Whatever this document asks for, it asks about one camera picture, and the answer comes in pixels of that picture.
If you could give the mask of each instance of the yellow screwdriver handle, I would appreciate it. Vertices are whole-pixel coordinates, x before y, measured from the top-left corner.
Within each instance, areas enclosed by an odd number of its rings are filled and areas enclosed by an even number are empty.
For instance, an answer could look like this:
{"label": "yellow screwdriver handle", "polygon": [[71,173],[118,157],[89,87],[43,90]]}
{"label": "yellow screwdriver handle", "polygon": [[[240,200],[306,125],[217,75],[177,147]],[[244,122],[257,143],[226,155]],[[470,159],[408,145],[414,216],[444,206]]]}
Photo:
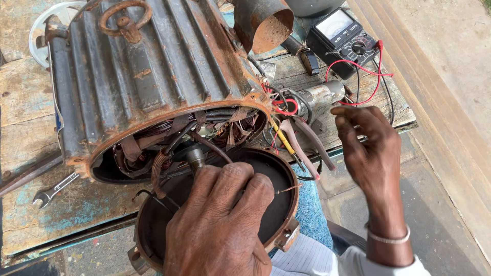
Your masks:
{"label": "yellow screwdriver handle", "polygon": [[285,148],[288,150],[288,153],[290,153],[290,155],[295,154],[295,150],[292,148],[292,146],[290,145],[290,143],[288,142],[288,140],[284,136],[281,129],[279,129],[278,125],[276,125],[276,122],[271,117],[270,117],[270,123],[273,126],[274,131],[276,131],[278,133],[278,137],[281,140],[281,142],[283,142],[283,144],[285,145]]}

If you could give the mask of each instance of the man's left hand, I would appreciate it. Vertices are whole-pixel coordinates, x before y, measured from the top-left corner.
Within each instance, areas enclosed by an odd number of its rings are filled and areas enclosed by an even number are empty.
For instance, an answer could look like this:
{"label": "man's left hand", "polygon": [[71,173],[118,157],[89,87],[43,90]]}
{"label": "man's left hand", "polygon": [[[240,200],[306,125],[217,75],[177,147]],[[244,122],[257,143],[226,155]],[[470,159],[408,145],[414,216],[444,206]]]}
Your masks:
{"label": "man's left hand", "polygon": [[273,198],[271,180],[249,164],[201,168],[167,225],[164,275],[269,275],[271,260],[257,233]]}

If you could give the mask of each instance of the wooden table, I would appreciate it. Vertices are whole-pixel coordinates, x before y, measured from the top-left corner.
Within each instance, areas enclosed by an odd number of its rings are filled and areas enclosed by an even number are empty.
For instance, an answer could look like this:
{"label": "wooden table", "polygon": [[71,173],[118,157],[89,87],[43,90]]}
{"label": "wooden table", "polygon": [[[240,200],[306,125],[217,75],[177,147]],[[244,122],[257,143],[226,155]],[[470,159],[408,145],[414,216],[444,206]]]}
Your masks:
{"label": "wooden table", "polygon": [[[0,10],[0,18],[8,16],[3,12]],[[308,24],[296,21],[297,39],[304,40],[304,30]],[[12,45],[0,45],[0,48],[5,46],[12,48]],[[291,56],[281,47],[256,58],[276,63],[273,86],[283,85],[300,90],[324,81],[321,75],[308,76],[300,58]],[[367,69],[375,71],[372,65],[368,65]],[[363,72],[360,76],[361,100],[370,96],[377,82],[375,76],[367,75]],[[395,109],[394,128],[403,132],[416,127],[415,116],[399,89],[392,79],[386,80]],[[356,91],[356,76],[343,83]],[[50,76],[32,57],[11,61],[0,67],[0,94],[0,165],[5,180],[9,172],[14,175],[57,150],[58,143],[54,130]],[[370,105],[379,107],[390,119],[390,102],[382,87]],[[332,152],[340,149],[341,142],[337,137],[334,116],[329,113],[330,108],[317,107],[314,115],[324,125],[324,132],[319,136],[326,150]],[[304,148],[310,147],[303,135],[299,134],[298,139]],[[265,145],[265,142],[258,141],[253,146]],[[131,198],[141,189],[151,189],[149,184],[121,186],[80,179],[62,190],[44,209],[32,205],[32,199],[38,191],[51,188],[71,171],[71,168],[60,165],[3,197],[3,267],[132,225],[144,197],[134,203]]]}

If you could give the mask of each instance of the silver bracelet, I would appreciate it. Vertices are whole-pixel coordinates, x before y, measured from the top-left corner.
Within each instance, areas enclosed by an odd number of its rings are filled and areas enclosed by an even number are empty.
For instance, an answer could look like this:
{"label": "silver bracelet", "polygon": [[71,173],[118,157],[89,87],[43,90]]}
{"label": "silver bracelet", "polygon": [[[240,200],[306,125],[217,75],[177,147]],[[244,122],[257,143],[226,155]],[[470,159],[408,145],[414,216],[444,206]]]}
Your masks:
{"label": "silver bracelet", "polygon": [[368,236],[370,238],[372,238],[373,240],[375,240],[377,242],[381,242],[381,243],[385,243],[385,244],[392,244],[392,245],[400,245],[400,244],[403,244],[409,240],[409,235],[411,234],[411,229],[409,228],[409,225],[407,225],[407,224],[406,224],[406,230],[408,231],[408,233],[401,239],[386,239],[386,238],[381,238],[381,237],[375,235],[374,233],[372,233],[372,231],[370,231],[370,228],[367,227],[367,233],[368,233]]}

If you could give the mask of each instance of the spanner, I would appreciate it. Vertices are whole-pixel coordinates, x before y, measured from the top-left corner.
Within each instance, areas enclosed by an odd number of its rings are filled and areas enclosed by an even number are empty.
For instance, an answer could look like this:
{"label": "spanner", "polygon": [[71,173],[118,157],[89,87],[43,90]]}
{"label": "spanner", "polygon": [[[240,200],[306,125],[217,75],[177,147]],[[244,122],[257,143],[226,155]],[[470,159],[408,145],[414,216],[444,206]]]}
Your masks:
{"label": "spanner", "polygon": [[72,183],[75,179],[77,179],[80,175],[76,172],[70,174],[69,176],[65,177],[65,179],[61,180],[56,186],[53,188],[45,191],[38,193],[34,199],[32,200],[32,203],[35,204],[38,199],[43,201],[43,204],[41,204],[41,207],[39,209],[44,208],[48,203],[50,203],[51,199],[57,194],[61,189],[65,188],[68,184]]}

